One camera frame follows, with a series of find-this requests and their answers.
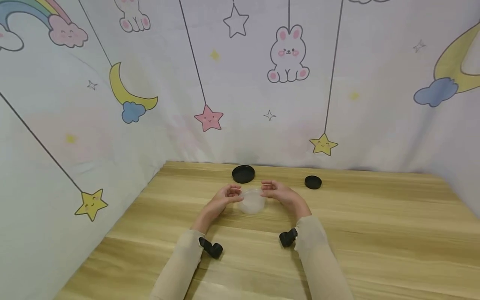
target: beige sleeve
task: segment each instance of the beige sleeve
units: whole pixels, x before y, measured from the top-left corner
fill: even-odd
[[[180,236],[172,256],[156,280],[150,300],[182,300],[185,297],[202,256],[200,237],[205,235],[196,230],[187,230]]]
[[[312,300],[353,300],[342,270],[315,216],[298,220],[295,250],[299,253]]]

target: black wrist strap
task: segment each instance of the black wrist strap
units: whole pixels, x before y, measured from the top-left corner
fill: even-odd
[[[211,257],[217,259],[222,254],[223,247],[219,243],[212,245],[212,243],[202,237],[198,238],[198,241],[200,242],[200,246],[202,246],[205,252],[207,252]]]
[[[297,230],[295,228],[292,228],[289,232],[280,233],[279,238],[283,247],[290,247],[297,238],[297,236]]]

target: clear plastic container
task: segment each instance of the clear plastic container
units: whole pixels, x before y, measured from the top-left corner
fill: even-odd
[[[265,197],[260,196],[262,190],[246,190],[240,194],[243,201],[239,202],[239,209],[245,214],[257,214],[265,207]]]

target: cartoon wall curtain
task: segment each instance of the cartoon wall curtain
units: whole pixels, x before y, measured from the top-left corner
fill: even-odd
[[[51,299],[167,159],[429,172],[480,214],[479,19],[476,0],[0,0],[0,290]]]

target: cartoon bunny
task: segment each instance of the cartoon bunny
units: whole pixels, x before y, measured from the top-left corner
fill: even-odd
[[[275,68],[268,71],[270,82],[304,80],[310,74],[310,69],[301,64],[307,50],[302,32],[300,25],[293,26],[290,31],[284,26],[276,31],[276,42],[270,50],[270,59],[275,64]]]
[[[138,32],[150,29],[150,19],[140,11],[138,0],[115,0],[115,4],[123,12],[120,26],[125,32]]]

